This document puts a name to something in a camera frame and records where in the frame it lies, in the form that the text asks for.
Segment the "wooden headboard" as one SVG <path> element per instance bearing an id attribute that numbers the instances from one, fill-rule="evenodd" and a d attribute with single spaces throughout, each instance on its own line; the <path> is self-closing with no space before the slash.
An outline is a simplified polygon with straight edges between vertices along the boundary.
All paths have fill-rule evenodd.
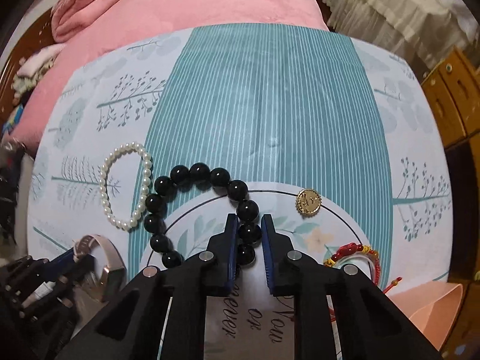
<path id="1" fill-rule="evenodd" d="M 55 43 L 51 33 L 51 9 L 36 19 L 17 41 L 1 70 L 1 123 L 5 123 L 14 109 L 14 90 L 11 88 L 14 75 L 20 68 L 20 61 L 28 59 L 44 47 Z"/>

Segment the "pink bed blanket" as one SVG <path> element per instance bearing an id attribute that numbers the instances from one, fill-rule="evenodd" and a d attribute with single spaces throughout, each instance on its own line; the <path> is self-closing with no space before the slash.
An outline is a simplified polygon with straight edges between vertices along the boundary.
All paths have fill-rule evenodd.
<path id="1" fill-rule="evenodd" d="M 19 124 L 4 136 L 35 155 L 51 112 L 76 69 L 155 35 L 214 24 L 291 24 L 326 30 L 316 0 L 119 0 L 66 41 L 36 86 Z"/>

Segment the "teal white floral tablecloth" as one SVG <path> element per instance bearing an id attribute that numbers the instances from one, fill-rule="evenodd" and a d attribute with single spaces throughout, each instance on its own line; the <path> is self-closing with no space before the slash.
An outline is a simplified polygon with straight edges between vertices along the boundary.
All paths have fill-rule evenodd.
<path id="1" fill-rule="evenodd" d="M 301 216 L 302 189 L 320 211 Z M 227 297 L 210 238 L 239 220 Z M 261 219 L 289 236 L 294 295 L 271 295 Z M 61 359 L 439 359 L 389 295 L 443 282 L 452 191 L 407 64 L 281 24 L 152 37 L 78 68 L 41 137 L 28 203 L 36 257 L 109 239 L 126 267 Z"/>

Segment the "folded pink quilt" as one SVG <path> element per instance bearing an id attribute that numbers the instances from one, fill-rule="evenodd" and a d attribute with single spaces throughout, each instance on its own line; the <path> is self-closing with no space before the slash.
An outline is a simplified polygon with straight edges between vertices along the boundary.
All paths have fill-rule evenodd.
<path id="1" fill-rule="evenodd" d="M 50 12 L 51 32 L 64 43 L 89 27 L 120 0 L 58 0 Z"/>

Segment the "cream lace furniture cover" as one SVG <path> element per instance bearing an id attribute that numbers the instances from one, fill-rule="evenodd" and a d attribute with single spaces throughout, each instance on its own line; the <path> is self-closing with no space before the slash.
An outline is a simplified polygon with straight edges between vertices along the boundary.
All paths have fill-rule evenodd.
<path id="1" fill-rule="evenodd" d="M 453 48 L 479 65 L 479 22 L 463 0 L 323 0 L 335 32 L 403 58 L 417 77 Z"/>

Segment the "pink strap wristwatch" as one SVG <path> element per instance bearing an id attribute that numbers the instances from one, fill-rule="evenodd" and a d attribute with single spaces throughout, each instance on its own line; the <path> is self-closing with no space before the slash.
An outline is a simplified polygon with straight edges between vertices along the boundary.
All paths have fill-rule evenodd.
<path id="1" fill-rule="evenodd" d="M 86 284 L 86 293 L 95 301 L 104 303 L 114 297 L 125 283 L 126 267 L 114 246 L 105 236 L 90 234 L 83 236 L 73 246 L 73 259 L 77 263 L 81 258 L 89 255 L 93 250 L 100 249 L 105 256 L 100 275 L 96 271 L 90 275 L 91 279 Z"/>

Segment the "wooden desk with drawers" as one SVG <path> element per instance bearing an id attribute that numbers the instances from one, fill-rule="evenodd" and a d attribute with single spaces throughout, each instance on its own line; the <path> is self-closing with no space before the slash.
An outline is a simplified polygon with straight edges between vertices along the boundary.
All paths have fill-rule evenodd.
<path id="1" fill-rule="evenodd" d="M 460 49 L 453 48 L 425 77 L 421 87 L 444 147 L 479 132 L 479 71 Z"/>

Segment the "pink plastic tray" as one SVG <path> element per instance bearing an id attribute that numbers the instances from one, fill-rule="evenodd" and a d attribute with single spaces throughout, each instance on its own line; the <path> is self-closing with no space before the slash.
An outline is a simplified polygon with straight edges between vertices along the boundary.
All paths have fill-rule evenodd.
<path id="1" fill-rule="evenodd" d="M 463 296 L 461 283 L 431 281 L 389 298 L 440 350 L 456 322 Z"/>

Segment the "gold round brooch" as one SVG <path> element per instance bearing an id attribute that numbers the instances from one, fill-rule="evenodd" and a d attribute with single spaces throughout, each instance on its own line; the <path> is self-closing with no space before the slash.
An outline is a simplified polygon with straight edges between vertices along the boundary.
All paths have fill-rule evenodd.
<path id="1" fill-rule="evenodd" d="M 322 199 L 314 189 L 302 189 L 295 198 L 295 207 L 303 217 L 312 217 L 321 209 Z"/>

